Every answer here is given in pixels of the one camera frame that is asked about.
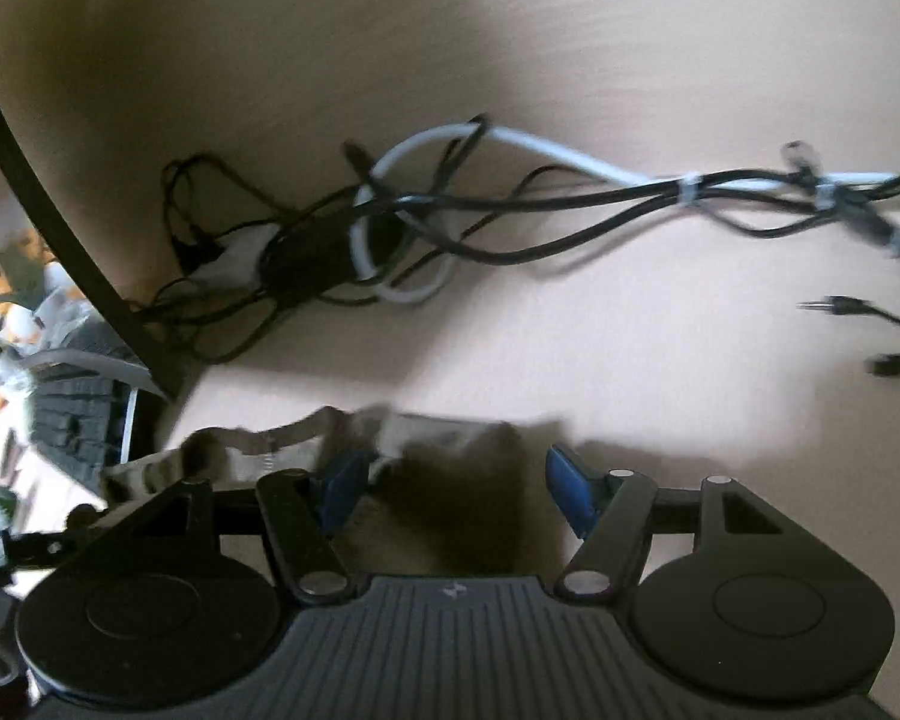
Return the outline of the black keyboard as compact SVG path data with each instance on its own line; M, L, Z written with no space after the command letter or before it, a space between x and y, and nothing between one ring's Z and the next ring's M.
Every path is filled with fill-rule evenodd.
M30 444L94 494L103 475L130 460L139 388L126 359L55 349L34 359Z

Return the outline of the brown polka dot garment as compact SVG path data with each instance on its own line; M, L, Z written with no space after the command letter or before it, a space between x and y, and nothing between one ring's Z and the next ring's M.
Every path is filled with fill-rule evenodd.
M386 406L323 406L299 421L249 431L205 427L175 449L102 476L117 517L182 479L249 488L269 472L328 470L368 450L368 488L334 551L364 574L538 574L562 562L562 527L544 488L543 447L530 427L411 415Z

